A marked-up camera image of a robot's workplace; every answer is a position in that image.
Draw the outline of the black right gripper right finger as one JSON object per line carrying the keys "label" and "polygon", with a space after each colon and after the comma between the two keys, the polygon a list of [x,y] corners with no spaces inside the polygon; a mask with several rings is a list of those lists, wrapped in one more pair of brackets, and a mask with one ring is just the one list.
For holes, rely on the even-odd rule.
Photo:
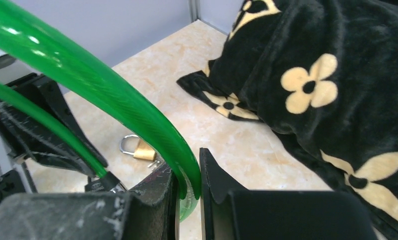
{"label": "black right gripper right finger", "polygon": [[368,212],[336,191],[249,190],[199,151],[204,240],[375,240]]}

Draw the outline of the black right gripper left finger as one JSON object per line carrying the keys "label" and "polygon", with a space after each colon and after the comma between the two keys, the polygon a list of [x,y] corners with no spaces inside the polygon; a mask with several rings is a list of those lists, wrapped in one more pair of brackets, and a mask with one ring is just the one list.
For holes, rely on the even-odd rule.
{"label": "black right gripper left finger", "polygon": [[0,240],[176,240],[178,180],[161,165],[127,192],[18,193],[0,203]]}

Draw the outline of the black u-lock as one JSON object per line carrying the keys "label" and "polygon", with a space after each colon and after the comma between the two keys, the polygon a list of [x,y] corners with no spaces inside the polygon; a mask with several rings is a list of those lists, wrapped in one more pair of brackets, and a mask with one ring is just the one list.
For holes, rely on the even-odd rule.
{"label": "black u-lock", "polygon": [[127,189],[122,183],[118,183],[112,189],[105,189],[99,179],[94,179],[88,177],[87,184],[84,186],[85,192],[112,192],[112,193],[119,193],[119,192],[126,192]]}

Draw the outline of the brass padlock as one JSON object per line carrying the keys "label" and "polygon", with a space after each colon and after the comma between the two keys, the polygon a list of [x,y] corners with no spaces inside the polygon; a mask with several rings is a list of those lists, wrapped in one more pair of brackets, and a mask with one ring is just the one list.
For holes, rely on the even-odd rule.
{"label": "brass padlock", "polygon": [[[137,146],[134,150],[125,150],[125,142],[130,139],[136,139]],[[119,150],[121,153],[132,156],[134,159],[137,160],[154,162],[157,156],[156,151],[136,134],[129,134],[124,136],[119,142]]]}

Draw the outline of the silver padlock keys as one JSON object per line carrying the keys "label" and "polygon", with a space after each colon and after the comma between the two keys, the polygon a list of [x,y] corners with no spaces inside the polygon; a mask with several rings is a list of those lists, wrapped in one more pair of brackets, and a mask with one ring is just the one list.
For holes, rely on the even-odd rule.
{"label": "silver padlock keys", "polygon": [[151,162],[147,167],[150,169],[156,169],[158,168],[161,164],[163,163],[162,160],[156,159],[153,162]]}

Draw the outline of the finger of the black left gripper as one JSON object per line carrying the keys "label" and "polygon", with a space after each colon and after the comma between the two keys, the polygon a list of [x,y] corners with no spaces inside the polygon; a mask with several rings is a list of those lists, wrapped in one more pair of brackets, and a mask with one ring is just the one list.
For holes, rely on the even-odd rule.
{"label": "finger of the black left gripper", "polygon": [[0,136],[10,147],[13,159],[31,158],[46,167],[96,176],[95,171],[64,140],[32,117],[1,100]]}
{"label": "finger of the black left gripper", "polygon": [[58,83],[44,74],[30,73],[7,84],[20,95],[39,106],[67,127],[80,141],[92,151],[103,167],[108,162],[101,153],[87,139],[76,119],[74,118]]}

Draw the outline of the green cable lock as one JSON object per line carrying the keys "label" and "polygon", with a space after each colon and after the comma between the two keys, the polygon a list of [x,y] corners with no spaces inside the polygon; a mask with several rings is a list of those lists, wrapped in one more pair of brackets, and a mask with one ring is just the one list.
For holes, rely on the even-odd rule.
{"label": "green cable lock", "polygon": [[175,126],[118,73],[57,29],[9,0],[0,0],[0,49],[59,82],[156,150],[179,182],[179,218],[201,196],[200,168]]}

